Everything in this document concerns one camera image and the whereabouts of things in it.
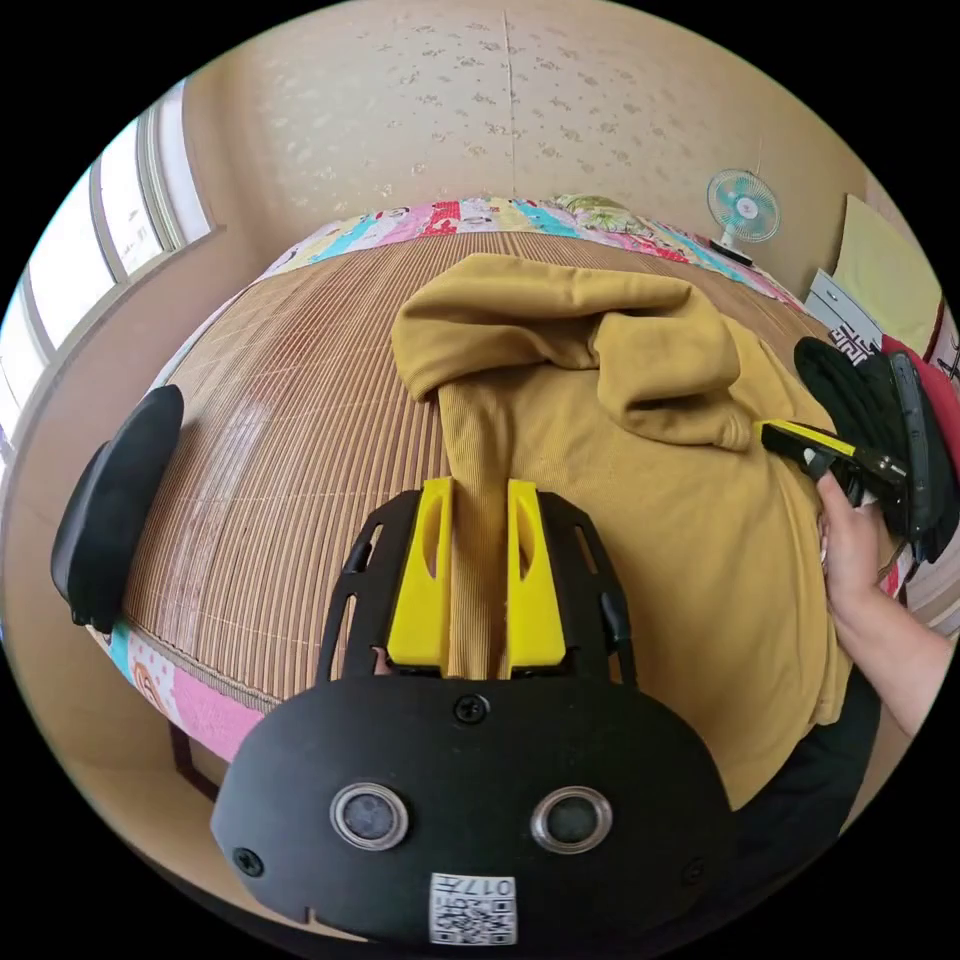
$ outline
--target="human arm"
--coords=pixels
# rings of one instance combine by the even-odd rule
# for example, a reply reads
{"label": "human arm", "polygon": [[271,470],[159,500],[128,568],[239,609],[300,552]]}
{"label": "human arm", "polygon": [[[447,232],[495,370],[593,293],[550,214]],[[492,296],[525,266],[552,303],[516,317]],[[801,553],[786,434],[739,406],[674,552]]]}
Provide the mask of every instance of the human arm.
{"label": "human arm", "polygon": [[900,728],[914,736],[946,676],[953,645],[876,585],[877,531],[828,470],[817,483],[827,528],[827,596],[841,647]]}

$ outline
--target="electric fan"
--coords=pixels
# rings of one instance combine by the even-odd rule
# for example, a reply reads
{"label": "electric fan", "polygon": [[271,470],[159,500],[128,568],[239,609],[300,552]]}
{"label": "electric fan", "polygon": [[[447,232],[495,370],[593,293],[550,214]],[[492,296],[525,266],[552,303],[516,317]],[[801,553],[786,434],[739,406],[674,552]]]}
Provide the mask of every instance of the electric fan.
{"label": "electric fan", "polygon": [[769,240],[780,226],[780,206],[773,191],[749,170],[721,170],[707,187],[707,205],[723,236],[710,246],[738,263],[753,260],[738,250],[734,240]]}

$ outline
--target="window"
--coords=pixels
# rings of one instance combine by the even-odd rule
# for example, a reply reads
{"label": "window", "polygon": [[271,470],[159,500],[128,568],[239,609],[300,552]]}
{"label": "window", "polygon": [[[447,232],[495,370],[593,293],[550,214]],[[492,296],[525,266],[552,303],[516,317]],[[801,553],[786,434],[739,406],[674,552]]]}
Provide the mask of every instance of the window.
{"label": "window", "polygon": [[70,349],[71,333],[210,230],[186,157],[183,88],[177,84],[107,145],[27,263],[0,328],[0,476],[23,409],[46,366]]}
{"label": "window", "polygon": [[137,121],[103,151],[100,194],[120,262],[128,274],[136,273],[163,252],[137,175]]}
{"label": "window", "polygon": [[90,171],[67,194],[30,258],[37,311],[54,347],[113,286],[90,213]]}
{"label": "window", "polygon": [[3,418],[4,433],[8,437],[12,435],[17,419],[12,414],[10,400],[19,411],[40,379],[43,367],[43,360],[30,334],[22,293],[17,290],[7,307],[3,327],[0,327],[0,371],[3,373],[0,379],[3,380],[3,390],[6,391],[6,396],[0,401],[3,404],[0,416]]}

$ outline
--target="qr code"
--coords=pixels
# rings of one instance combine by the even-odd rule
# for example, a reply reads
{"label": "qr code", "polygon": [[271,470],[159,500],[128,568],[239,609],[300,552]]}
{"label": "qr code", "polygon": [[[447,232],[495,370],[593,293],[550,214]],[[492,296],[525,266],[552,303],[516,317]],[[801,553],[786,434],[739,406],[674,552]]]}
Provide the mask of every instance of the qr code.
{"label": "qr code", "polygon": [[513,877],[433,874],[430,942],[475,947],[516,943],[517,898]]}

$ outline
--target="screw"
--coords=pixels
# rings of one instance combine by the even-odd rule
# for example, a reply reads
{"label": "screw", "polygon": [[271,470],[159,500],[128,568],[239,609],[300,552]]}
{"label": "screw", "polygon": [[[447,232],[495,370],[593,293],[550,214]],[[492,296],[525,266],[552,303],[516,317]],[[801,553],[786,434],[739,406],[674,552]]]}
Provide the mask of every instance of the screw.
{"label": "screw", "polygon": [[246,847],[237,847],[233,851],[233,862],[237,869],[248,877],[259,877],[263,873],[263,861]]}
{"label": "screw", "polygon": [[475,693],[467,693],[453,705],[453,715],[467,724],[480,723],[487,715],[487,701]]}
{"label": "screw", "polygon": [[694,857],[680,871],[680,882],[685,887],[692,887],[703,879],[703,857]]}

